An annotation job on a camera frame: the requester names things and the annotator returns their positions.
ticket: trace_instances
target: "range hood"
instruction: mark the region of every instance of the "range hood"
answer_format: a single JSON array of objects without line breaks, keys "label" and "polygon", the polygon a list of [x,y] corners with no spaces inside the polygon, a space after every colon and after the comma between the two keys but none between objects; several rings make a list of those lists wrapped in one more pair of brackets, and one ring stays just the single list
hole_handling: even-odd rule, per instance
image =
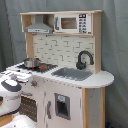
[{"label": "range hood", "polygon": [[44,15],[36,15],[35,23],[26,27],[25,32],[52,34],[53,28],[44,23]]}]

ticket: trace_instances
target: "toy kitchen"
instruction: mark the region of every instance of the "toy kitchen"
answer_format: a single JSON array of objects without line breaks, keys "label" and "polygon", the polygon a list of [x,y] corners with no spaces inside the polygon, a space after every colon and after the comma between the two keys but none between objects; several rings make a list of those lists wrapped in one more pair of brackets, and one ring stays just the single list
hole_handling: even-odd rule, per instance
[{"label": "toy kitchen", "polygon": [[39,58],[39,66],[22,62],[7,71],[32,75],[19,81],[17,114],[29,116],[37,128],[105,127],[105,87],[114,76],[101,70],[101,15],[101,10],[21,13],[27,58]]}]

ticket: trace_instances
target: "sink basin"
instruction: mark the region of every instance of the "sink basin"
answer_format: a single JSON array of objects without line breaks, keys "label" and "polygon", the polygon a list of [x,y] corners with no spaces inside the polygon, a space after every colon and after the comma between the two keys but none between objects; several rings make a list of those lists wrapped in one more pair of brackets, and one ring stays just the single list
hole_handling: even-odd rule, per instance
[{"label": "sink basin", "polygon": [[91,76],[93,73],[90,71],[83,71],[73,68],[61,68],[52,73],[53,76],[62,77],[66,79],[82,81]]}]

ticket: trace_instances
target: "tile backsplash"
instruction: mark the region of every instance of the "tile backsplash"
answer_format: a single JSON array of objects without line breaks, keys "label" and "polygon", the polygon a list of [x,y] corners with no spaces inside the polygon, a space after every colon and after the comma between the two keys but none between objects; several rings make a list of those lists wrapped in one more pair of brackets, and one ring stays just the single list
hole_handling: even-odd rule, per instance
[{"label": "tile backsplash", "polygon": [[[43,35],[33,36],[34,57],[44,63],[76,67],[80,51],[87,50],[94,56],[94,38],[85,36]],[[94,70],[87,55],[82,55],[86,61],[86,69]]]}]

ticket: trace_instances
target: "black faucet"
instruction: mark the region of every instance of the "black faucet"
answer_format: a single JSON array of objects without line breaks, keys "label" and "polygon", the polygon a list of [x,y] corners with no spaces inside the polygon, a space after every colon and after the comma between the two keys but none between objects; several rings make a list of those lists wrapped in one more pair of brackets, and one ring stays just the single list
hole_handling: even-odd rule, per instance
[{"label": "black faucet", "polygon": [[91,55],[88,51],[81,51],[81,52],[79,53],[79,55],[78,55],[78,62],[76,63],[77,69],[80,69],[80,70],[86,68],[86,62],[85,62],[85,63],[82,63],[82,62],[81,62],[81,56],[82,56],[82,54],[87,54],[87,55],[89,56],[89,58],[90,58],[90,64],[91,64],[91,65],[94,64],[92,55]]}]

